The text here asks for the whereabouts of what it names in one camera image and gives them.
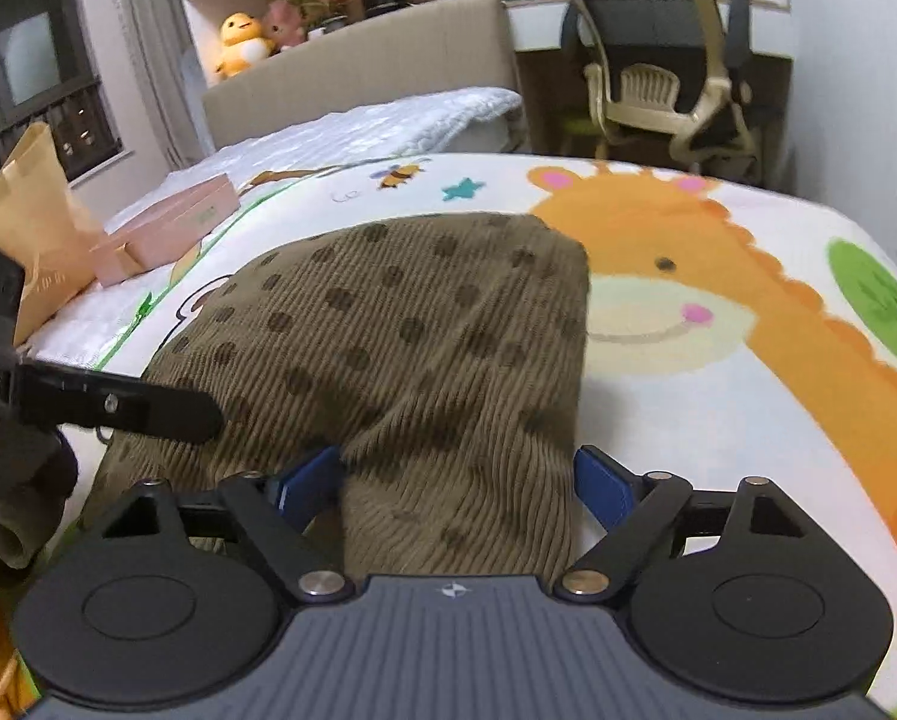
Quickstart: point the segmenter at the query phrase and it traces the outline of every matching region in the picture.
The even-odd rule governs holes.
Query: green leaf print
[[[897,357],[895,276],[867,251],[842,240],[829,244],[829,266],[855,314]]]

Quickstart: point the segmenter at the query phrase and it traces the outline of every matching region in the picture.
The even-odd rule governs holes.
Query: corduroy fabric
[[[551,579],[570,554],[588,289],[583,248],[526,215],[387,220],[269,252],[145,373],[214,395],[223,435],[116,436],[86,523],[141,478],[202,490],[339,445],[350,575]]]

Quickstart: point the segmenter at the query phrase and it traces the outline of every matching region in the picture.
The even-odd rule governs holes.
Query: cartoon giraffe
[[[552,193],[532,213],[589,252],[590,364],[691,370],[747,343],[841,453],[897,544],[897,370],[752,245],[706,196],[717,183],[615,173],[604,163],[589,178],[536,167],[528,180]],[[613,310],[621,303],[636,310]]]

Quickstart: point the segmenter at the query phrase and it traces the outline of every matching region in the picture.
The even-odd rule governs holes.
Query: pink box
[[[111,287],[176,262],[237,210],[226,175],[159,200],[91,250],[96,278]]]

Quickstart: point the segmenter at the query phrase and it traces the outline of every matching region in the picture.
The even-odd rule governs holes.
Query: window sill
[[[101,165],[96,165],[95,167],[92,167],[91,170],[87,170],[86,172],[82,173],[82,175],[80,175],[73,181],[70,181],[68,186],[70,186],[72,189],[77,189],[79,186],[82,186],[82,184],[85,184],[87,181],[90,181],[96,175],[99,175],[100,173],[105,172],[110,167],[115,167],[120,162],[124,162],[125,160],[128,159],[128,157],[131,157],[134,155],[135,155],[135,152],[132,151],[130,148],[126,148],[124,151],[119,151],[117,154],[115,154],[115,156],[111,157],[111,159],[106,159],[106,161],[102,162]]]

